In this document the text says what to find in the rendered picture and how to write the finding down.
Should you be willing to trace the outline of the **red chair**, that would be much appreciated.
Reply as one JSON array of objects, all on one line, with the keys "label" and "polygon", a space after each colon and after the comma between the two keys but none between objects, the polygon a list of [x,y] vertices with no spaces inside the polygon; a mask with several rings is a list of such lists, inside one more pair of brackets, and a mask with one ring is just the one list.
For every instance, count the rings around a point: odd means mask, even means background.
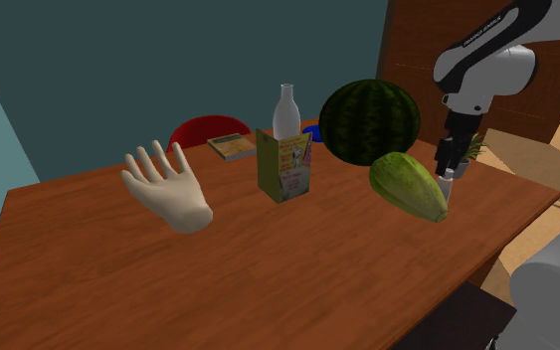
[{"label": "red chair", "polygon": [[205,144],[208,139],[240,133],[251,133],[242,121],[227,115],[203,115],[185,121],[175,129],[168,142],[167,152],[178,142],[182,149]]}]

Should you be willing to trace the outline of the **small white tube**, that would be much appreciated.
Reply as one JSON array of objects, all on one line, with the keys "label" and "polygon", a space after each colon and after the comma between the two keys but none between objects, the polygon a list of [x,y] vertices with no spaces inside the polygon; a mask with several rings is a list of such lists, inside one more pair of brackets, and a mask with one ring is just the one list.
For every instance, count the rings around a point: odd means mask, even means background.
[{"label": "small white tube", "polygon": [[437,179],[437,183],[440,186],[440,189],[442,191],[442,194],[446,202],[449,202],[450,200],[453,182],[454,182],[454,170],[451,168],[447,168],[445,170],[445,175],[440,176]]}]

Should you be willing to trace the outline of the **olive flat book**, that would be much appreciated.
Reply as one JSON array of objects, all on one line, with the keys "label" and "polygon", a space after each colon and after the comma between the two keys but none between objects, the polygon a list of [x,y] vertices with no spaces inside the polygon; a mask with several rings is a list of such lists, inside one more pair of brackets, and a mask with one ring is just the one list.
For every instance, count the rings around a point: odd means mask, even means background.
[{"label": "olive flat book", "polygon": [[257,147],[240,133],[233,133],[207,140],[225,161],[233,161],[257,153]]}]

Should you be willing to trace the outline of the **small potted plant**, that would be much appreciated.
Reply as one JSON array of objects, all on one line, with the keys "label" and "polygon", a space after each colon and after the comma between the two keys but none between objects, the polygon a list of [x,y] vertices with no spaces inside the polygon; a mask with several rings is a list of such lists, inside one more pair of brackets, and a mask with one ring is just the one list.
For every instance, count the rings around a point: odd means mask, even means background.
[{"label": "small potted plant", "polygon": [[467,168],[472,160],[476,160],[479,154],[482,153],[480,150],[483,146],[487,146],[487,143],[483,141],[483,135],[476,133],[470,140],[466,154],[463,156],[459,162],[458,167],[454,172],[454,179],[461,178],[467,171]]}]

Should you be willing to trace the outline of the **green oblong squash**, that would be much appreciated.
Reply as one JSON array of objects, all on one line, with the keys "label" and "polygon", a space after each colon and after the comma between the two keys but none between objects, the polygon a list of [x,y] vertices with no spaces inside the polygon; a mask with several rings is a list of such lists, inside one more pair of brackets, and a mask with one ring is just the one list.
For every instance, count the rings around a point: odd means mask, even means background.
[{"label": "green oblong squash", "polygon": [[369,181],[382,198],[418,218],[439,223],[449,213],[439,184],[409,154],[390,152],[378,158],[370,166]]}]

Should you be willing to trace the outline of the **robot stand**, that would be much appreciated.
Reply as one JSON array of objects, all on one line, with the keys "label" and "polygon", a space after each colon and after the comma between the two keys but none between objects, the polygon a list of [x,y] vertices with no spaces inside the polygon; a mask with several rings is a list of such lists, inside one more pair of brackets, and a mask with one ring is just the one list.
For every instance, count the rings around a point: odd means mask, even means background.
[{"label": "robot stand", "polygon": [[389,350],[485,350],[515,313],[466,282]]}]

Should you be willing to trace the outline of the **white glass bottle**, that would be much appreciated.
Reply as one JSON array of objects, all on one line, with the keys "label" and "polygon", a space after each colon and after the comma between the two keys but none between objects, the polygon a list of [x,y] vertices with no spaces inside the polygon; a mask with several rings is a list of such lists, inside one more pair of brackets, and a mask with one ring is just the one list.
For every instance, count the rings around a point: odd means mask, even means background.
[{"label": "white glass bottle", "polygon": [[293,85],[280,85],[280,100],[273,117],[274,138],[283,140],[300,133],[300,113],[293,99]]}]

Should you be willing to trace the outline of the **dark green watermelon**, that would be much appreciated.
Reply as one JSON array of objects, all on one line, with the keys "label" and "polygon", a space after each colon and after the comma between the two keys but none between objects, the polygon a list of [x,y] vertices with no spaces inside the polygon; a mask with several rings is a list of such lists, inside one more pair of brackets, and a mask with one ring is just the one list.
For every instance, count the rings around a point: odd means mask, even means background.
[{"label": "dark green watermelon", "polygon": [[335,91],[323,105],[318,127],[334,156],[369,166],[390,152],[405,152],[418,137],[421,116],[401,87],[381,80],[361,80]]}]

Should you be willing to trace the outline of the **beige hand model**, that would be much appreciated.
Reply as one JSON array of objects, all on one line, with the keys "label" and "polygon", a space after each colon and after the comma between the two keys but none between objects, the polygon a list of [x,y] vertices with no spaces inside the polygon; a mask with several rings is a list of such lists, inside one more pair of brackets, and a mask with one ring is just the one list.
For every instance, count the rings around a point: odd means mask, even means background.
[{"label": "beige hand model", "polygon": [[214,215],[181,145],[172,143],[180,172],[172,168],[157,140],[152,142],[152,147],[165,177],[157,171],[145,149],[138,146],[137,155],[146,175],[142,174],[131,154],[124,155],[127,170],[121,170],[120,175],[129,193],[162,218],[173,231],[181,234],[202,231],[213,221]]}]

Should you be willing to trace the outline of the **brown wooden table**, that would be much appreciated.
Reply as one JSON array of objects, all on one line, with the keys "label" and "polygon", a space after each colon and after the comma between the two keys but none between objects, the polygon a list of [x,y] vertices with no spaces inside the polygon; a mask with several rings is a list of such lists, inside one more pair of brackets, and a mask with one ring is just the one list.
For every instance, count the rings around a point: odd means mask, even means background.
[{"label": "brown wooden table", "polygon": [[11,190],[0,350],[386,350],[560,196],[477,164],[435,224],[312,154],[309,192],[278,204],[254,158],[189,149],[214,212],[193,235],[138,204],[119,166]]}]

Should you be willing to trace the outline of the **brown wooden door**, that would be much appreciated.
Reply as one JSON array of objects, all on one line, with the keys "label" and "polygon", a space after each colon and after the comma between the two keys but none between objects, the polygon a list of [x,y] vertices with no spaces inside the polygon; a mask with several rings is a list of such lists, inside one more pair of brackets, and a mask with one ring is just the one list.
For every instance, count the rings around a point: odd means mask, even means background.
[{"label": "brown wooden door", "polygon": [[[419,107],[419,138],[436,145],[447,135],[448,109],[433,81],[439,54],[466,37],[511,0],[391,0],[376,77],[407,91]],[[479,132],[496,129],[548,143],[560,125],[560,41],[527,46],[538,71],[519,94],[497,96]]]}]

